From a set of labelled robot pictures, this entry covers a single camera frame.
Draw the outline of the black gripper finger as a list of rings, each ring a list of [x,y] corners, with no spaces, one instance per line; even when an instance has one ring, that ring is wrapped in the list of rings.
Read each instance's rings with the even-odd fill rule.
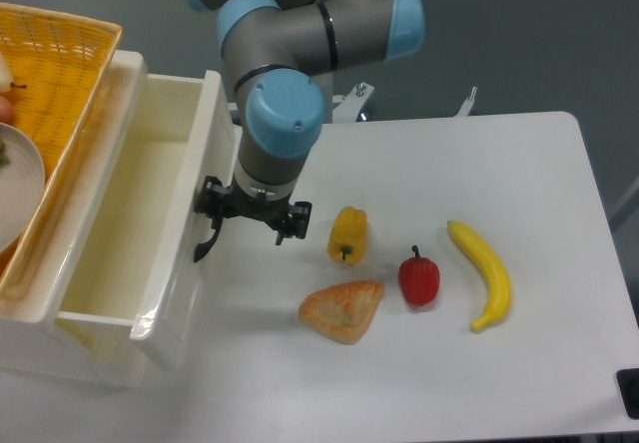
[[[212,222],[212,228],[220,228],[231,210],[232,186],[225,186],[220,179],[205,176],[194,203],[194,211],[205,215]]]
[[[276,245],[281,245],[287,238],[305,239],[312,210],[311,202],[287,204],[273,225],[273,230],[277,232]]]

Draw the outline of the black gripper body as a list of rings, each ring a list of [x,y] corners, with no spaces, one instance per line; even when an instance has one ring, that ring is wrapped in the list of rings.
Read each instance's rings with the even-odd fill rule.
[[[263,222],[270,228],[284,228],[292,218],[288,197],[269,200],[265,192],[252,196],[236,183],[229,190],[222,202],[224,219],[246,218]]]

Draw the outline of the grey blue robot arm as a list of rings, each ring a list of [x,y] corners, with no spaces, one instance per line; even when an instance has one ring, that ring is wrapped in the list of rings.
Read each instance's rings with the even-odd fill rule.
[[[188,0],[217,14],[221,58],[243,129],[232,180],[206,177],[195,211],[306,235],[312,206],[292,194],[327,114],[316,77],[418,51],[421,0]]]

